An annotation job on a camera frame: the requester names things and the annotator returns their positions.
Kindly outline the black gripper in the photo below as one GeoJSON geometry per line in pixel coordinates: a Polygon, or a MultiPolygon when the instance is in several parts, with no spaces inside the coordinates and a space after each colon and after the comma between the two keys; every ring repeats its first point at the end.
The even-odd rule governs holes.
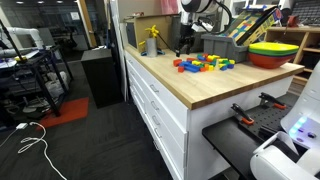
{"type": "Polygon", "coordinates": [[[181,25],[180,27],[180,37],[178,45],[175,47],[176,57],[180,57],[181,49],[186,46],[186,54],[191,53],[191,47],[194,44],[194,30],[191,25],[181,25]]]}

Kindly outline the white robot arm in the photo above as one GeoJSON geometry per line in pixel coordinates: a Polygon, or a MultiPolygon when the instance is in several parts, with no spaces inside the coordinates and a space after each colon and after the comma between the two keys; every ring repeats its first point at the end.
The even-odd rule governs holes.
{"type": "Polygon", "coordinates": [[[257,180],[319,180],[320,63],[278,131],[253,151],[250,168],[257,180]]]}

